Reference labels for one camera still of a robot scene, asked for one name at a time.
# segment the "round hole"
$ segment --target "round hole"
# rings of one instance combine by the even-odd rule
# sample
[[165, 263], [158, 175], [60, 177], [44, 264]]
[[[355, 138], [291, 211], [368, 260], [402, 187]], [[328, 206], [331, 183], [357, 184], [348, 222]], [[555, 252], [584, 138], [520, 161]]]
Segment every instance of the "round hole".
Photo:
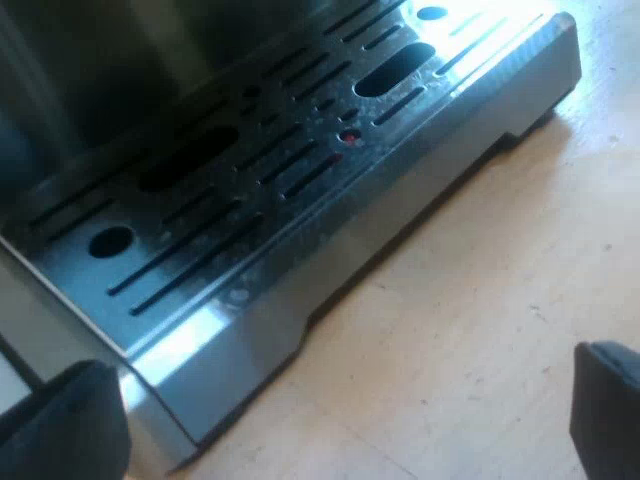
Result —
[[360, 132], [360, 130], [357, 130], [355, 128], [349, 128], [340, 132], [339, 137], [340, 140], [352, 147], [358, 142], [360, 137], [362, 137], [362, 133]]
[[246, 98], [256, 98], [258, 95], [260, 95], [260, 87], [257, 85], [249, 85], [247, 88], [244, 89], [244, 96]]
[[442, 7], [424, 7], [418, 11], [420, 20], [439, 20], [447, 16], [447, 9]]
[[133, 243], [133, 232], [127, 227], [111, 227], [91, 239], [89, 254], [95, 258], [109, 258], [124, 252]]

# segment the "wooden floor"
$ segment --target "wooden floor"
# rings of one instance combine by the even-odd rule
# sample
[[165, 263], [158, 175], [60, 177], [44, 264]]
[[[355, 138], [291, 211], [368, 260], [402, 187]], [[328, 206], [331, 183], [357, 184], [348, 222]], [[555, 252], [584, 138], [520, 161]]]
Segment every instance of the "wooden floor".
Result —
[[559, 1], [584, 78], [176, 479], [584, 479], [572, 351], [640, 349], [640, 2]]

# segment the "espresso machine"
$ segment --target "espresso machine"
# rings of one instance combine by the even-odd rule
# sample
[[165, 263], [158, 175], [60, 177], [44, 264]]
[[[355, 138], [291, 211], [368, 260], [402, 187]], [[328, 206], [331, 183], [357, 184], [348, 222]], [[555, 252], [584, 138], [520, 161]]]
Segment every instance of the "espresso machine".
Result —
[[581, 75], [535, 1], [2, 0], [0, 34], [0, 347], [25, 391], [115, 366], [141, 478]]

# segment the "oval hole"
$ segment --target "oval hole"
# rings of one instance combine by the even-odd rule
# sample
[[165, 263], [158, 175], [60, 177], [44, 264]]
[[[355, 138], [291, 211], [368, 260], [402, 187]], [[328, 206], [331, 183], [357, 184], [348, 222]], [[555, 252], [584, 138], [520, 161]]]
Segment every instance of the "oval hole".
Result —
[[133, 243], [133, 232], [128, 227], [110, 227], [91, 239], [89, 254], [94, 258], [115, 257]]
[[160, 192], [204, 166], [238, 140], [235, 127], [214, 127], [180, 148], [170, 157], [140, 175], [138, 186], [144, 192]]
[[426, 43], [407, 45], [373, 72], [360, 80], [355, 92], [361, 97], [384, 95], [429, 60], [435, 48]]
[[447, 16], [447, 9], [442, 7], [424, 7], [418, 11], [420, 20], [440, 20]]

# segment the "drip tray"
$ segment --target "drip tray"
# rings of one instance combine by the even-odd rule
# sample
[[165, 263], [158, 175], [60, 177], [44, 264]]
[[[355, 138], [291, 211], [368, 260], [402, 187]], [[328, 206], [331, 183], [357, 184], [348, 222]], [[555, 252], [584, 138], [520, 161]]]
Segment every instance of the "drip tray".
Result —
[[327, 298], [580, 77], [567, 14], [343, 3], [50, 179], [2, 230], [196, 445]]

